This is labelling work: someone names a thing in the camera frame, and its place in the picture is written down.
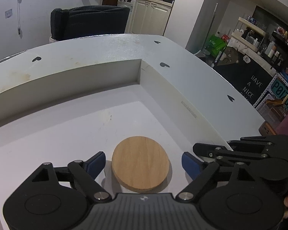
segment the washing machine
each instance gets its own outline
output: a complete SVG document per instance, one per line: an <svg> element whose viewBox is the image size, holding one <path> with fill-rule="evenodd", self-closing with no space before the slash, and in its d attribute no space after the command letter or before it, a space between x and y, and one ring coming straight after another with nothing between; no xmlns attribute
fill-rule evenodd
<svg viewBox="0 0 288 230"><path fill-rule="evenodd" d="M135 0L118 0L117 1L117 6L118 7L128 7L130 8L129 16L128 16L128 21L126 24L125 28L125 34L130 34L131 33L131 15L132 15L132 10L133 6L135 5Z"/></svg>

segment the wall switch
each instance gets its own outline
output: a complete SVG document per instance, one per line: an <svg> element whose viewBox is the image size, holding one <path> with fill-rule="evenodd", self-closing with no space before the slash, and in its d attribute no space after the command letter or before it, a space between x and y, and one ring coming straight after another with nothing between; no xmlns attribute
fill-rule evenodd
<svg viewBox="0 0 288 230"><path fill-rule="evenodd" d="M13 15L13 10L9 9L8 11L5 11L5 18L10 18Z"/></svg>

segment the dark gray chair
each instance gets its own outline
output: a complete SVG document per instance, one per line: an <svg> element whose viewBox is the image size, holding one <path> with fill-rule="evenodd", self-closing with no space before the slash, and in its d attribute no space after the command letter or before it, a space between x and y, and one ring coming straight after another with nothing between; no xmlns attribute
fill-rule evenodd
<svg viewBox="0 0 288 230"><path fill-rule="evenodd" d="M128 7L92 5L51 12L51 38L57 41L92 35L123 34Z"/></svg>

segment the power outlet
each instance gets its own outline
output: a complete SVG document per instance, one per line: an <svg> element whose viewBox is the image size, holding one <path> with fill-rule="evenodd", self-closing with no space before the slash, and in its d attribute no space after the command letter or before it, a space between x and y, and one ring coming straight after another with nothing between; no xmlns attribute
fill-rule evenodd
<svg viewBox="0 0 288 230"><path fill-rule="evenodd" d="M272 126L265 121L259 128L259 133L262 136L271 136L271 135L277 135L277 133L275 132L275 130L272 128Z"/></svg>
<svg viewBox="0 0 288 230"><path fill-rule="evenodd" d="M13 10L9 9L8 11L5 11L5 18L10 18L13 15Z"/></svg>

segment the black sign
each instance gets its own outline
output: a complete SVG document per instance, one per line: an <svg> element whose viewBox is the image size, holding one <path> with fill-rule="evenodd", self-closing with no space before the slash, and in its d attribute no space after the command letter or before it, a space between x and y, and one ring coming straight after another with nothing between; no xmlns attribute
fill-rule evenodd
<svg viewBox="0 0 288 230"><path fill-rule="evenodd" d="M246 54L227 47L226 58L214 69L232 84L252 105L267 88L272 77Z"/></svg>

